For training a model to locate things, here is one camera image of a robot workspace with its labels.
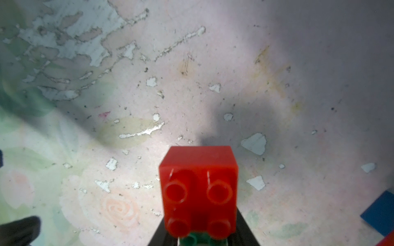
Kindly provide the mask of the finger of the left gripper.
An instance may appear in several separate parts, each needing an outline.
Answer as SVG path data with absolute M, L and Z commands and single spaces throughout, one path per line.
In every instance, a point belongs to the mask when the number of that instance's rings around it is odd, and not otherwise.
M 41 232 L 38 216 L 1 224 L 1 246 L 29 246 Z

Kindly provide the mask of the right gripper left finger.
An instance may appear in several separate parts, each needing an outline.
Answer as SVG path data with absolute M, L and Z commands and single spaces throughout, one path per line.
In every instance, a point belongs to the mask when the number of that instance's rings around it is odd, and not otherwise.
M 165 228 L 164 218 L 159 223 L 148 246 L 178 246 L 178 238 L 171 236 Z

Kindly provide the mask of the blue lego brick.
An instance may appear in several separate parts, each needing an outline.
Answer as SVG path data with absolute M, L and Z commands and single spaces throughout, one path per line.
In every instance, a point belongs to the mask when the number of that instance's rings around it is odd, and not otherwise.
M 394 194 L 384 191 L 360 217 L 384 237 L 394 230 Z

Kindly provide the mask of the red lego brick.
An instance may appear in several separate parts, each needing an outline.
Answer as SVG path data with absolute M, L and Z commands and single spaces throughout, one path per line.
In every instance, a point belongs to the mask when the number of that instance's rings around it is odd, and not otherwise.
M 376 246 L 394 246 L 394 231 L 390 232 Z
M 239 167 L 230 146 L 172 146 L 159 165 L 165 228 L 173 237 L 236 230 Z

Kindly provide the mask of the green lego brick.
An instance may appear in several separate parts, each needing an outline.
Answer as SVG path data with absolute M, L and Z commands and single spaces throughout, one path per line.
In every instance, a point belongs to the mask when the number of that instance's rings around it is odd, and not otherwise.
M 186 237 L 179 238 L 179 246 L 228 246 L 228 241 L 213 239 L 205 232 L 192 232 Z

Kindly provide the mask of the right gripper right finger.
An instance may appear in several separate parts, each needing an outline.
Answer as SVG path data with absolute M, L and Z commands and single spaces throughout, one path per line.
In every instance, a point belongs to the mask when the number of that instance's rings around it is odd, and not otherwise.
M 229 246 L 260 246 L 239 209 L 237 209 L 236 231 L 227 238 L 227 241 Z

